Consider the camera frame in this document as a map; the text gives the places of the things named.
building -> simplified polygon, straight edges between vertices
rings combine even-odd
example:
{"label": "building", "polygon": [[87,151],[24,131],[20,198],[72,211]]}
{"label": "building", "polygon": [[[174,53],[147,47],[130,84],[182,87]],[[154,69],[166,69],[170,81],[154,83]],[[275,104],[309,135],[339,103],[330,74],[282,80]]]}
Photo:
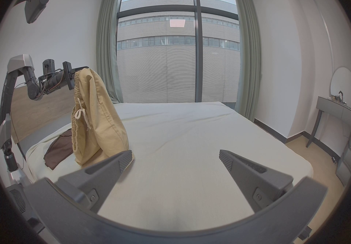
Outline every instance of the building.
{"label": "building", "polygon": [[[236,5],[200,0],[201,5],[237,13]],[[120,11],[142,6],[186,4],[193,0],[128,0]],[[239,21],[202,13],[202,101],[236,102]],[[120,18],[117,63],[124,102],[195,101],[195,14],[154,12]]]}

faucet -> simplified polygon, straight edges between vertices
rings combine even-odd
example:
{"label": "faucet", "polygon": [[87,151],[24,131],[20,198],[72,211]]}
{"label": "faucet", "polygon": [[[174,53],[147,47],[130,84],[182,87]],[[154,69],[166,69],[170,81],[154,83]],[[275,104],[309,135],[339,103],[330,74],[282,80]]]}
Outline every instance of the faucet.
{"label": "faucet", "polygon": [[341,94],[341,103],[344,103],[344,94],[341,91],[339,93]]}

sheer curtain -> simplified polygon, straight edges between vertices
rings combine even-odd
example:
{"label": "sheer curtain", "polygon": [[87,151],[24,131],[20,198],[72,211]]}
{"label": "sheer curtain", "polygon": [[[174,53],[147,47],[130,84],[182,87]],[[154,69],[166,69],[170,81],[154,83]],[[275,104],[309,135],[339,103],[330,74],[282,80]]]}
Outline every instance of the sheer curtain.
{"label": "sheer curtain", "polygon": [[254,121],[261,71],[261,40],[252,0],[236,0],[240,22],[240,78],[235,111]]}
{"label": "sheer curtain", "polygon": [[123,102],[116,59],[117,0],[102,0],[97,34],[97,73],[113,103]]}

round mirror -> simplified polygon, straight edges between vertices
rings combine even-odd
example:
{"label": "round mirror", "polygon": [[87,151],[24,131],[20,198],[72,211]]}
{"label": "round mirror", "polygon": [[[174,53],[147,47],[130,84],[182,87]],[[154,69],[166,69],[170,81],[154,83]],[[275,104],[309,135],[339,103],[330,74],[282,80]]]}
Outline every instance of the round mirror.
{"label": "round mirror", "polygon": [[351,106],[351,71],[346,67],[338,68],[331,79],[331,95],[338,96],[340,91],[344,95],[344,102],[346,102],[348,106]]}

white bed sheet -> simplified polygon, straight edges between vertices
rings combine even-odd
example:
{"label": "white bed sheet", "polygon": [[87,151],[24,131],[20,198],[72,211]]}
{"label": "white bed sheet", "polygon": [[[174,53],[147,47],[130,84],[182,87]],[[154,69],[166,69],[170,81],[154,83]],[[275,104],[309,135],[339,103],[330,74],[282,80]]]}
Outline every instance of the white bed sheet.
{"label": "white bed sheet", "polygon": [[[110,220],[142,229],[191,231],[225,225],[253,214],[218,158],[225,149],[294,177],[312,177],[311,164],[270,134],[219,102],[115,105],[135,160],[99,211]],[[70,124],[26,154],[35,180],[80,166],[74,155],[53,171],[43,156]]]}

